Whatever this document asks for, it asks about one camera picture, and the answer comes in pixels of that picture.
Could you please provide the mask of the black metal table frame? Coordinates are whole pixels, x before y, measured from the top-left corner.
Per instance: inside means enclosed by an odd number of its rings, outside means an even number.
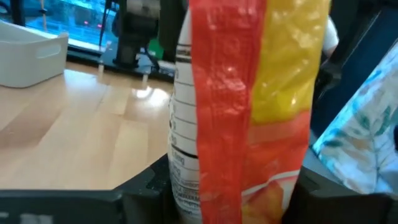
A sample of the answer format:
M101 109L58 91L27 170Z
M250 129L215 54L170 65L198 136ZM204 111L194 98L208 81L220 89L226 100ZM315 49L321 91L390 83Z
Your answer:
M115 50L106 50L104 53L95 50L84 49L81 47L69 45L67 52L67 61L74 63L82 63L91 67L98 67L102 62L104 70L107 72L122 73L134 77L142 78L148 75L150 79L161 80L167 83L174 82L174 65L167 65L159 61L160 70L156 72L152 62L146 55L140 54L137 68L121 67L113 62L116 57Z

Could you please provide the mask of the orange Maruchan ramen packet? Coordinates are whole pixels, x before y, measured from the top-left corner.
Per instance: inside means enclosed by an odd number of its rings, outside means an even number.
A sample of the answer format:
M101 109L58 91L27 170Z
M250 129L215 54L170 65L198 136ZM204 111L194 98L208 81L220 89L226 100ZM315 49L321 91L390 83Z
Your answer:
M180 224L282 224L308 149L329 0L189 0L170 101Z

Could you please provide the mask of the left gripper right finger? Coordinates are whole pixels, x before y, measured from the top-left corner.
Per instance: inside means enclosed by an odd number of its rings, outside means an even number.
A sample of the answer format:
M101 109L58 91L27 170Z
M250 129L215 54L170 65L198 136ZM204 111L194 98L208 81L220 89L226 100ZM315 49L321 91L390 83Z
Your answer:
M282 224L398 224L398 196L359 194L302 167Z

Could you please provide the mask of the teal-patterned white cloth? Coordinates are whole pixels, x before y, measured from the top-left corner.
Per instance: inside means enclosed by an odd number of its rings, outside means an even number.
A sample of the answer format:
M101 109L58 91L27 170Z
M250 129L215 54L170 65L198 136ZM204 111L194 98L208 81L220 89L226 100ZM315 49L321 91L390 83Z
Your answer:
M398 195L398 42L312 146L345 187Z

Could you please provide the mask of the grey plastic bin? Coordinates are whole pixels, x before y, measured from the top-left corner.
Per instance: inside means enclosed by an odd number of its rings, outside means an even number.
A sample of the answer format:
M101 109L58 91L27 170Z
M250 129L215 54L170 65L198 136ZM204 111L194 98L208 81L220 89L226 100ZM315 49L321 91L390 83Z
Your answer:
M68 34L48 37L0 21L0 85L27 88L63 73Z

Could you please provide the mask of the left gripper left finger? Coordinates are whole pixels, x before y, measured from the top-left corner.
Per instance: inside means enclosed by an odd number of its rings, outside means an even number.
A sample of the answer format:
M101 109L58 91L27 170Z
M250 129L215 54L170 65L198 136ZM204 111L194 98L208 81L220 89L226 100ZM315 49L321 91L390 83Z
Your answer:
M166 154L116 189L126 224L180 224Z

